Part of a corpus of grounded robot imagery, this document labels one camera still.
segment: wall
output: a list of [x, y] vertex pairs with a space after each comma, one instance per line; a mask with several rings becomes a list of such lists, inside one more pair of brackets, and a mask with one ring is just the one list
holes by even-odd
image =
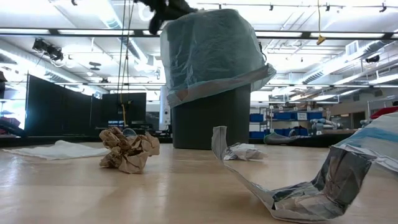
[[[353, 96], [347, 97], [344, 99], [342, 103], [338, 105], [331, 105], [329, 107], [331, 115], [339, 115], [339, 114], [346, 114], [346, 113], [355, 113], [355, 112], [362, 112], [365, 111], [366, 119], [369, 117], [368, 115], [368, 100], [376, 100], [385, 98], [391, 95], [397, 95], [398, 97], [398, 88], [382, 88], [383, 95], [380, 97], [374, 97], [373, 93], [361, 93], [359, 95], [359, 101], [353, 101]], [[387, 106], [391, 106], [392, 102], [389, 101]], [[371, 104], [371, 110], [383, 108], [383, 102], [375, 102]]]

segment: dark gray trash can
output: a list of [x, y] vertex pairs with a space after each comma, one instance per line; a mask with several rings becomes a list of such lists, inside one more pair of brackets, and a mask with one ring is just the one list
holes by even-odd
[[213, 127], [227, 126], [228, 145], [249, 141], [250, 85], [172, 108], [173, 146], [211, 149]]

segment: wooden floor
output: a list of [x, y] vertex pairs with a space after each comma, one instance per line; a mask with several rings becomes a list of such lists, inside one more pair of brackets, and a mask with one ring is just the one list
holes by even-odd
[[[267, 189], [314, 178], [328, 153], [258, 147], [269, 155], [265, 162], [229, 163]], [[211, 151], [163, 144], [142, 175], [101, 169], [100, 159], [46, 161], [0, 152], [0, 223], [285, 223]], [[395, 224], [397, 203], [398, 177], [373, 166], [354, 204], [329, 223]]]

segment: black partition panel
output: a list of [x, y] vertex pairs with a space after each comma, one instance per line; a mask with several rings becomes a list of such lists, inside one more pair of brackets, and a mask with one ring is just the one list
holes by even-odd
[[121, 100], [120, 94], [103, 94], [101, 120], [104, 123], [122, 121], [122, 101], [126, 110], [126, 121], [144, 122], [146, 120], [146, 100], [146, 93], [123, 93]]
[[28, 75], [28, 136], [90, 135], [92, 96]]

